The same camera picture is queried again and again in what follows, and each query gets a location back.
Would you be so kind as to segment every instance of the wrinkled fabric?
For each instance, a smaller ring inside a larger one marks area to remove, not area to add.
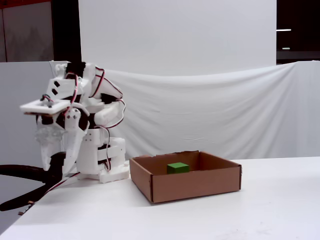
[[[123,91],[111,130],[127,158],[207,151],[227,159],[320,156],[320,62],[200,76],[106,71]]]

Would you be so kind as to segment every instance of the cardboard box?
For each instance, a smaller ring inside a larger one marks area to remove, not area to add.
[[[190,172],[167,174],[167,165],[184,163]],[[207,152],[184,151],[130,159],[131,179],[153,203],[236,192],[242,166]]]

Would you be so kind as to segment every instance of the white wall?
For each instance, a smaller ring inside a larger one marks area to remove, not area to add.
[[[52,65],[65,62],[52,62]],[[19,106],[41,97],[54,77],[49,62],[0,63],[0,165],[42,167],[39,143],[35,139],[36,117],[24,115]],[[0,204],[44,184],[39,181],[0,175]],[[0,234],[26,207],[0,211]]]
[[[276,0],[79,0],[82,59],[153,75],[276,65]]]

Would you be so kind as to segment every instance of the white table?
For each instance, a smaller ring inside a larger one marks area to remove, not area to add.
[[[58,188],[0,239],[320,239],[320,157],[236,162],[241,191],[169,203],[150,204],[130,179]]]

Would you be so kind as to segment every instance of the green block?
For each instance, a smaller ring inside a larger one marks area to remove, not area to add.
[[[189,165],[182,162],[171,163],[166,166],[167,174],[183,174],[190,171]]]

